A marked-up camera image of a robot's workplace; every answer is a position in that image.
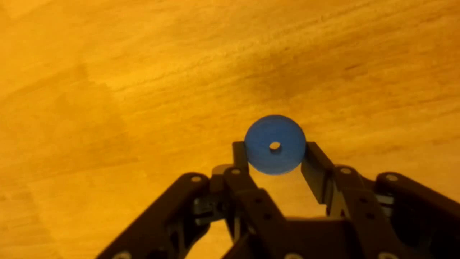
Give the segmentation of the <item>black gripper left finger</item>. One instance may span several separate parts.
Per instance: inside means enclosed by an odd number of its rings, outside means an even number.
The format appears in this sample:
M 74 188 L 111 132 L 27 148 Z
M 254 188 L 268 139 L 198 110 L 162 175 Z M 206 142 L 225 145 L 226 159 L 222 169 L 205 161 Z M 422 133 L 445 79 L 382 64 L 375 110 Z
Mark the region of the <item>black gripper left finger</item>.
M 178 177 L 96 259 L 183 259 L 212 221 L 226 223 L 231 247 L 224 259 L 283 259 L 277 237 L 284 217 L 248 175 L 242 141 L 232 144 L 232 162 L 211 177 Z

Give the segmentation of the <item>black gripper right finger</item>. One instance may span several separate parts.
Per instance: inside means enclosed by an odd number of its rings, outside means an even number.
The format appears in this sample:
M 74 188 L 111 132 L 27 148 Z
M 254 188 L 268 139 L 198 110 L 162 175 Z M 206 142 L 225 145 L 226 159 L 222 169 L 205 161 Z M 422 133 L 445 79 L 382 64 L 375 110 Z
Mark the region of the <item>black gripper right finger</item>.
M 460 203 L 395 171 L 373 179 L 307 142 L 301 174 L 326 215 L 340 218 L 363 259 L 460 259 Z

